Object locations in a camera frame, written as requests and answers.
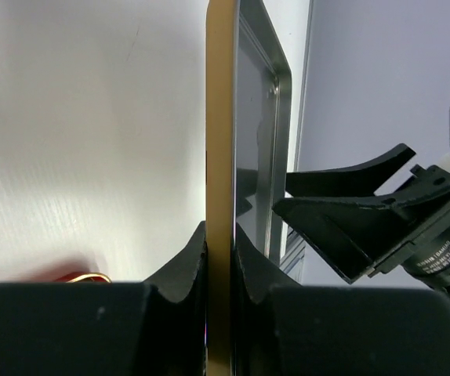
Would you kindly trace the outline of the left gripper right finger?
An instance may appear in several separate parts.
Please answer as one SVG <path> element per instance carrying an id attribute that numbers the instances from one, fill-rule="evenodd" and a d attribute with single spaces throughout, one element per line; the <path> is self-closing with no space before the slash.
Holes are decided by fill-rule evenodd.
<path id="1" fill-rule="evenodd" d="M 237 375 L 450 375 L 450 301 L 428 290 L 303 286 L 237 229 Z"/>

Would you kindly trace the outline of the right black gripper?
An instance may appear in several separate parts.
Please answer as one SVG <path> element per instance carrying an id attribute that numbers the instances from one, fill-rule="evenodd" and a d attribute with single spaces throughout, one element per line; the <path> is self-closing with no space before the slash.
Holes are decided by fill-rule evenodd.
<path id="1" fill-rule="evenodd" d="M 450 172 L 416 165 L 395 193 L 372 196 L 416 152 L 400 143 L 361 164 L 290 172 L 274 212 L 347 283 L 401 266 L 414 278 L 450 278 Z"/>

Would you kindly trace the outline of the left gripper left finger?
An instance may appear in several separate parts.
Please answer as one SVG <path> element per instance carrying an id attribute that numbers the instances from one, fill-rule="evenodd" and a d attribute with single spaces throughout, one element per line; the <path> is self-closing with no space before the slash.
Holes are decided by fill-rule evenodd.
<path id="1" fill-rule="evenodd" d="M 0 375 L 201 375 L 207 247 L 142 282 L 0 284 Z"/>

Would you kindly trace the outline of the silver tin lid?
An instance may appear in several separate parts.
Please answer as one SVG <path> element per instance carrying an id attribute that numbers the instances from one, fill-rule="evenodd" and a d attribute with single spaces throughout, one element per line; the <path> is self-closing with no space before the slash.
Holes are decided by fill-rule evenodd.
<path id="1" fill-rule="evenodd" d="M 205 47 L 209 375 L 277 375 L 292 75 L 261 1 L 211 1 Z"/>

